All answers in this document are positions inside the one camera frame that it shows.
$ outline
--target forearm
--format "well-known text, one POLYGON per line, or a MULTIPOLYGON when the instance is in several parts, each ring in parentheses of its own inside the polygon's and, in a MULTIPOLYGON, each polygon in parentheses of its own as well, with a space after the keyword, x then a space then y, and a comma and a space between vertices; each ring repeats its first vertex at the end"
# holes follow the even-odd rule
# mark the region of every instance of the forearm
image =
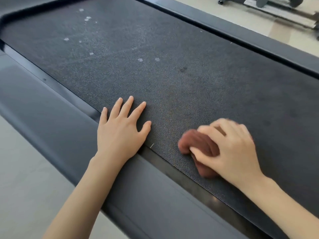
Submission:
POLYGON ((87 239, 122 165, 94 157, 43 239, 87 239))
POLYGON ((264 177, 242 192, 290 239, 313 239, 319 235, 319 219, 289 197, 272 179, 264 177))

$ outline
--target person's left arm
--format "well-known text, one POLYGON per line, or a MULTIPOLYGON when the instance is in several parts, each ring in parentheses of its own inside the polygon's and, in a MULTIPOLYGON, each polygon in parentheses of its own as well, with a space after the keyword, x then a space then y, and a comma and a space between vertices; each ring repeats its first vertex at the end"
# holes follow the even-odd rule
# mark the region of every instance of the person's left arm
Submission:
POLYGON ((42 239, 87 239, 113 183, 126 161, 137 153, 151 130, 147 121, 140 132, 136 122, 146 103, 128 117, 133 97, 115 103, 107 120, 104 107, 98 128, 98 151, 42 239))

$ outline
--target person's left hand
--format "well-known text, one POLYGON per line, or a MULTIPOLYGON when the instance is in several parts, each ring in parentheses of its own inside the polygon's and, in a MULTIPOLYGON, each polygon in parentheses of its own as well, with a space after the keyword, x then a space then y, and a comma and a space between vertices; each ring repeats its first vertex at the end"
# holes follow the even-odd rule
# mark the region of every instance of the person's left hand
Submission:
POLYGON ((140 132, 137 131, 136 122, 146 107, 146 102, 142 102, 128 117, 133 100, 133 96, 130 96, 121 109, 123 99, 119 98, 108 120, 107 109, 103 108, 98 127, 96 157, 112 159, 123 166, 145 142, 151 130, 151 121, 147 121, 140 132))

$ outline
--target brown cloth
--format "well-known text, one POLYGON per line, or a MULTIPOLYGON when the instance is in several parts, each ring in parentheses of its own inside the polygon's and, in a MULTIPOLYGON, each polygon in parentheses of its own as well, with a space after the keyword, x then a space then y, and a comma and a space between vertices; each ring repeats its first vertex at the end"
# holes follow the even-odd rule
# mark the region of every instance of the brown cloth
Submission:
POLYGON ((178 142, 178 148, 182 154, 190 154, 195 162, 199 174, 203 178, 214 178, 218 176, 210 167, 197 161, 195 155, 190 151, 190 147, 198 148, 201 152, 210 157, 219 155, 217 144, 206 134, 202 134, 195 129, 186 131, 178 142))

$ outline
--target treadmill belt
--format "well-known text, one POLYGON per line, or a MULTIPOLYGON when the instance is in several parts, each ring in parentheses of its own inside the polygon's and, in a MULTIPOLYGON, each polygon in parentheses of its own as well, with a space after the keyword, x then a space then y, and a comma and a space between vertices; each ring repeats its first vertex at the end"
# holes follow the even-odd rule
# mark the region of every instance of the treadmill belt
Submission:
POLYGON ((89 104, 146 101, 146 145, 274 238, 281 230, 177 142, 224 117, 245 124, 265 175, 319 216, 319 80, 135 0, 85 0, 8 23, 0 38, 89 104))

